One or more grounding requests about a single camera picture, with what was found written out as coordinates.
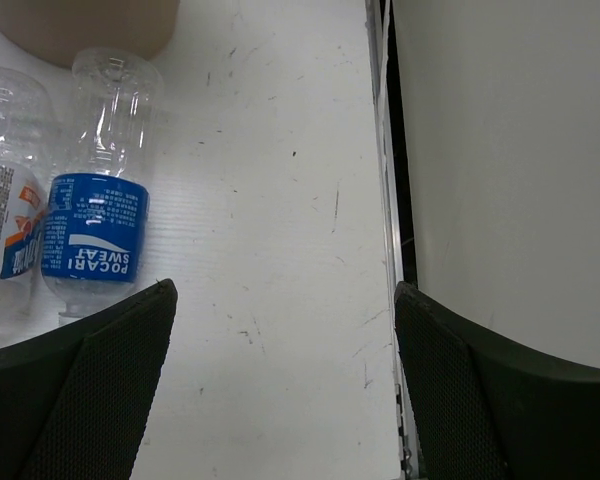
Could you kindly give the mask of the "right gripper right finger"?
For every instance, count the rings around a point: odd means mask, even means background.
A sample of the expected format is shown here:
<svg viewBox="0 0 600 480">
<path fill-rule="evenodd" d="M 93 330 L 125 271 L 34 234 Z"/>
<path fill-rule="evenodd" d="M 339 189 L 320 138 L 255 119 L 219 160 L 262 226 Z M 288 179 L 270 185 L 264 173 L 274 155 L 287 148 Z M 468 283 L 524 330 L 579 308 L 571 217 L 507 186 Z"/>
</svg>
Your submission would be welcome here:
<svg viewBox="0 0 600 480">
<path fill-rule="evenodd" d="M 600 369 L 512 341 L 401 282 L 399 356 L 431 479 L 600 479 Z"/>
</svg>

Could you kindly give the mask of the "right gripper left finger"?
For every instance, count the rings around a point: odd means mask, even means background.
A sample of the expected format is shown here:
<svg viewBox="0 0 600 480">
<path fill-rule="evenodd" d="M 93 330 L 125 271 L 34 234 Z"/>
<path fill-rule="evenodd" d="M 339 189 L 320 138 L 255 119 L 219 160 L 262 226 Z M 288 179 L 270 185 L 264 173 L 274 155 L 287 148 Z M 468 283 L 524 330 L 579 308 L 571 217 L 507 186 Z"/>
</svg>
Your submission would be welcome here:
<svg viewBox="0 0 600 480">
<path fill-rule="evenodd" d="M 0 348 L 0 479 L 128 479 L 170 343 L 165 279 Z"/>
</svg>

